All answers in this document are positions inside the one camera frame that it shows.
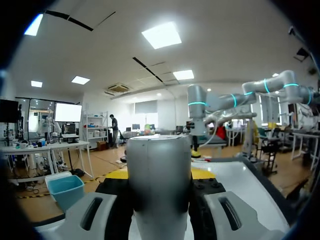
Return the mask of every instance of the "person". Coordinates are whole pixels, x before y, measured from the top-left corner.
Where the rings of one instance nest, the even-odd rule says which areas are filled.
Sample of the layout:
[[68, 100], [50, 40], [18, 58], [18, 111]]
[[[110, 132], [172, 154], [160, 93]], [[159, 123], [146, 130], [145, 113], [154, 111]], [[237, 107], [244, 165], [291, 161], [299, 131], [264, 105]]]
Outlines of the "person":
[[118, 121], [113, 114], [110, 115], [110, 118], [112, 119], [112, 131], [113, 131], [112, 143], [115, 148], [118, 148], [118, 133], [119, 133]]

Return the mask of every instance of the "red object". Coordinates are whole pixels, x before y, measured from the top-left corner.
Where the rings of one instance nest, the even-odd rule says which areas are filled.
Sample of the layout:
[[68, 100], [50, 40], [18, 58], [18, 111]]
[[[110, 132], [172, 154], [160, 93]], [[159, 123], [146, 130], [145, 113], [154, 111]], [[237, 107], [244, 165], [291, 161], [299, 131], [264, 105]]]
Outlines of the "red object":
[[220, 137], [221, 139], [226, 139], [226, 128], [224, 126], [218, 126], [218, 129], [216, 130], [216, 135]]

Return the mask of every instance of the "black-yellow caution tape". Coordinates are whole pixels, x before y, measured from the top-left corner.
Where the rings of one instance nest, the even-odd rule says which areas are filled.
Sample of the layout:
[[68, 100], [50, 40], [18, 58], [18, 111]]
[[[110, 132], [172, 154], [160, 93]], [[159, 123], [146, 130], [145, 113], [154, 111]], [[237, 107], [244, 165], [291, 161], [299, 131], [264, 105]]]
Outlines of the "black-yellow caution tape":
[[[97, 181], [99, 184], [101, 183], [100, 181], [98, 181], [99, 178], [102, 178], [102, 177], [105, 177], [107, 176], [109, 173], [112, 173], [113, 171], [110, 171], [106, 174], [103, 174], [101, 176], [97, 176], [93, 179], [90, 179], [88, 181], [84, 181], [83, 183], [84, 184], [87, 184], [87, 183], [91, 183], [93, 181]], [[44, 196], [48, 196], [50, 195], [50, 193], [44, 193], [44, 194], [38, 194], [38, 195], [30, 195], [30, 196], [16, 196], [17, 199], [32, 199], [32, 198], [41, 198], [41, 197], [44, 197]]]
[[44, 193], [39, 195], [31, 195], [31, 196], [16, 196], [17, 199], [32, 199], [32, 198], [40, 198], [44, 196], [48, 196], [50, 193]]

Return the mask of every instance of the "teal basket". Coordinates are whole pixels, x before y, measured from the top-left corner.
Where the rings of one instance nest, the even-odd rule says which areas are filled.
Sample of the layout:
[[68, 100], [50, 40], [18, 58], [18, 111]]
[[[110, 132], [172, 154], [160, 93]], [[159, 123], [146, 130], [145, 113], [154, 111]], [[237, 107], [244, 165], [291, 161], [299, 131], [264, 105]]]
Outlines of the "teal basket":
[[53, 179], [48, 182], [49, 193], [65, 212], [85, 195], [84, 182], [76, 175]]

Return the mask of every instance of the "yellow object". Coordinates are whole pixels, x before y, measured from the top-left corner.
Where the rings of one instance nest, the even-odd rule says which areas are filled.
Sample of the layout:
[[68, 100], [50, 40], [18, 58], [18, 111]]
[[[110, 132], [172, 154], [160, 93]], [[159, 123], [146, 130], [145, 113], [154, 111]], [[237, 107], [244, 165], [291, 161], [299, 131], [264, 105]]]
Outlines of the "yellow object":
[[198, 151], [195, 151], [195, 150], [191, 150], [191, 157], [194, 158], [194, 159], [198, 159], [201, 157], [201, 154], [198, 152]]
[[269, 129], [275, 129], [277, 128], [277, 124], [275, 122], [268, 122], [268, 128]]
[[196, 167], [191, 168], [191, 173], [193, 179], [214, 179], [216, 177], [212, 172]]
[[[212, 172], [201, 168], [191, 168], [193, 179], [213, 179], [216, 177]], [[128, 179], [128, 170], [126, 168], [115, 170], [105, 176], [106, 179]]]

